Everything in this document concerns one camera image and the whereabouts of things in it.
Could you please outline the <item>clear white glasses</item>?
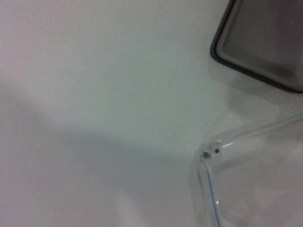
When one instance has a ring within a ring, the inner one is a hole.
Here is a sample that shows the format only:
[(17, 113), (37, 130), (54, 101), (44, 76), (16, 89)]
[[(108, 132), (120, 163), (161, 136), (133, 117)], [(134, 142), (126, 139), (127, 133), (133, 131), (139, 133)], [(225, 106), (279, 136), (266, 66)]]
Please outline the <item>clear white glasses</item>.
[(207, 227), (303, 227), (303, 113), (226, 131), (196, 166)]

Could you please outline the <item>black glasses case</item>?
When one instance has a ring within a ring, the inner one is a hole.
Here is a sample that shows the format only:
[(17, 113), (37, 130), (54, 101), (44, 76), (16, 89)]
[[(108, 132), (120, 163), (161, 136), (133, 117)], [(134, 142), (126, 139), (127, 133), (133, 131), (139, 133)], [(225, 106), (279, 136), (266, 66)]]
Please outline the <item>black glasses case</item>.
[(210, 47), (218, 63), (303, 93), (303, 0), (229, 0)]

